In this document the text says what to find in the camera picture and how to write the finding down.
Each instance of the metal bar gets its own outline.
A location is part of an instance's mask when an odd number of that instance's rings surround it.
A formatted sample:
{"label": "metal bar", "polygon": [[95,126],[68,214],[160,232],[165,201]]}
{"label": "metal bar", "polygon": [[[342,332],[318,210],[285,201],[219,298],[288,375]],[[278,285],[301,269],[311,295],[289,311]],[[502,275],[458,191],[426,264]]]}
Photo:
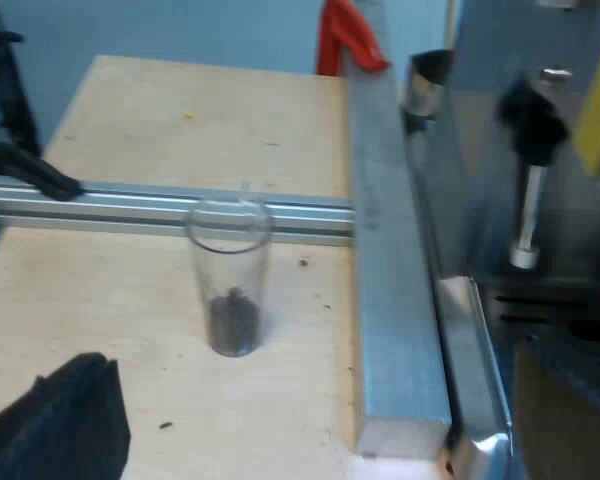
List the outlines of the metal bar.
{"label": "metal bar", "polygon": [[[108,232],[184,235],[185,213],[203,198],[237,192],[86,184],[71,202],[56,202],[32,187],[0,177],[0,225]],[[353,210],[341,199],[297,195],[248,194],[262,200],[274,218],[274,239],[319,245],[348,245]],[[232,219],[224,219],[227,231]]]}
{"label": "metal bar", "polygon": [[[384,51],[383,1],[357,2]],[[345,56],[356,210],[363,454],[431,459],[451,425],[421,228],[393,69]]]}

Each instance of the wooden table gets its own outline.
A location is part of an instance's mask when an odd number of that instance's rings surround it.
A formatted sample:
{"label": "wooden table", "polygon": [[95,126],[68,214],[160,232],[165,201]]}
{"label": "wooden table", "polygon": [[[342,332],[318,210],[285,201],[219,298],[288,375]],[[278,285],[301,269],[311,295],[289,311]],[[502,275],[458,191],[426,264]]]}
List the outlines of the wooden table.
{"label": "wooden table", "polygon": [[349,196],[346,83],[94,60],[46,151],[82,180]]}
{"label": "wooden table", "polygon": [[[145,63],[142,60],[118,60],[101,58],[94,68],[104,62],[102,70],[113,70],[113,83],[122,79],[131,87],[135,85],[135,77],[127,78],[131,72],[174,85],[185,85],[185,79],[199,70],[205,72],[208,85],[214,83],[213,78],[221,82],[225,75],[235,73],[234,69],[154,61],[146,61],[144,68],[139,65]],[[145,71],[151,73],[143,77]],[[270,189],[284,192],[342,196],[348,189],[348,176],[335,174],[344,168],[340,155],[346,142],[341,138],[341,123],[327,129],[319,121],[309,122],[308,131],[301,134],[307,137],[307,150],[294,147],[290,156],[259,156],[261,150],[273,152],[278,147],[241,149],[231,142],[216,143],[218,157],[241,159],[233,174],[214,162],[197,164],[205,169],[189,169],[192,164],[181,159],[196,157],[187,157],[190,147],[184,134],[174,134],[179,140],[170,144],[157,134],[147,141],[108,133],[155,131],[156,125],[147,123],[150,119],[162,122],[172,115],[173,125],[166,122],[162,131],[172,138],[171,133],[181,128],[195,130],[195,122],[204,121],[200,112],[210,114],[211,110],[195,105],[180,108],[174,99],[169,100],[171,93],[160,90],[156,95],[165,95],[164,110],[152,99],[148,100],[153,102],[151,108],[143,110],[151,115],[116,117],[120,111],[115,105],[98,102],[107,89],[98,93],[89,87],[90,79],[102,75],[97,71],[88,75],[49,148],[48,158],[56,164],[66,162],[60,166],[68,173],[105,180],[108,164],[98,152],[118,152],[107,158],[115,164],[111,171],[117,175],[110,180],[120,182],[186,179],[180,184],[236,188],[244,178],[253,184],[266,178],[275,184]],[[333,102],[341,100],[325,97],[318,102],[313,96],[322,95],[322,88],[339,95],[344,85],[341,79],[244,70],[236,75],[257,77],[252,84],[256,91],[269,80],[287,88],[280,78],[291,79],[302,95],[300,102],[289,100],[304,105],[297,108],[313,109],[314,115],[325,118],[342,114],[331,112]],[[94,109],[83,102],[93,103]],[[205,102],[208,108],[214,104],[211,97]],[[181,117],[184,110],[198,112],[191,125]],[[213,134],[217,139],[230,138],[231,132],[243,128],[239,119],[227,115]],[[281,144],[281,150],[287,141],[303,144],[297,139],[293,118],[285,123],[286,129],[280,126],[280,136],[262,135],[258,141],[272,139]],[[258,119],[253,128],[268,133],[267,118]],[[309,142],[316,136],[322,144]],[[204,148],[211,151],[210,145]],[[155,163],[160,158],[155,152],[169,148],[177,150],[163,163]],[[311,151],[302,161],[316,168],[328,163],[329,158],[314,155],[316,149],[340,153],[329,157],[331,170],[327,168],[326,180],[316,177],[313,182],[303,176],[306,170],[298,168],[296,160]],[[238,151],[244,154],[235,156]],[[267,168],[278,160],[284,162],[284,171]],[[161,180],[152,181],[154,175]],[[0,240],[0,410],[26,391],[36,375],[50,373],[77,353],[100,351],[117,358],[120,365],[132,433],[127,480],[449,478],[444,457],[432,463],[365,459],[352,453],[357,344],[352,257],[347,248],[272,245],[265,299],[272,328],[254,353],[230,359],[205,343],[187,239],[9,228]],[[300,265],[301,259],[308,265]],[[161,430],[164,422],[173,426]]]}

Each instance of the blue wall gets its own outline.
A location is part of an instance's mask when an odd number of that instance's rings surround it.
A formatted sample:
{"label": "blue wall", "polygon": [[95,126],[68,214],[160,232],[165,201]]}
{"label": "blue wall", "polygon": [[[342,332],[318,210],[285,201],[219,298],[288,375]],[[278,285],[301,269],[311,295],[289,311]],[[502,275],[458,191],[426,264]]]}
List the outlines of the blue wall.
{"label": "blue wall", "polygon": [[[0,0],[46,143],[100,53],[311,73],[322,0]],[[388,0],[391,52],[440,48],[446,0]]]}

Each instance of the black object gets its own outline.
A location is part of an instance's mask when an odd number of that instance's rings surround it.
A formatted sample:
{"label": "black object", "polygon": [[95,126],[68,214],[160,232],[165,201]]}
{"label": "black object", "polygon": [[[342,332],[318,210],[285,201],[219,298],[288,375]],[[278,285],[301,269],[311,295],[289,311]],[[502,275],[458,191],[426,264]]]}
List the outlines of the black object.
{"label": "black object", "polygon": [[55,200],[70,200],[81,193],[78,181],[62,175],[40,158],[41,149],[33,115],[27,103],[11,42],[22,42],[17,33],[5,31],[0,20],[0,126],[4,127],[17,148],[0,144],[0,175],[14,176],[31,183]]}
{"label": "black object", "polygon": [[0,413],[0,480],[118,480],[130,438],[117,363],[81,354]]}
{"label": "black object", "polygon": [[0,20],[0,111],[5,127],[18,147],[40,156],[36,127],[20,83],[18,68],[11,51],[11,42],[22,42],[22,35],[4,31]]}
{"label": "black object", "polygon": [[538,338],[515,356],[514,441],[533,480],[600,478],[600,361]]}
{"label": "black object", "polygon": [[500,120],[513,130],[513,150],[527,165],[548,166],[556,146],[567,138],[567,129],[555,108],[521,77],[502,97]]}
{"label": "black object", "polygon": [[82,193],[80,182],[10,143],[0,142],[0,175],[30,183],[54,200],[67,201]]}

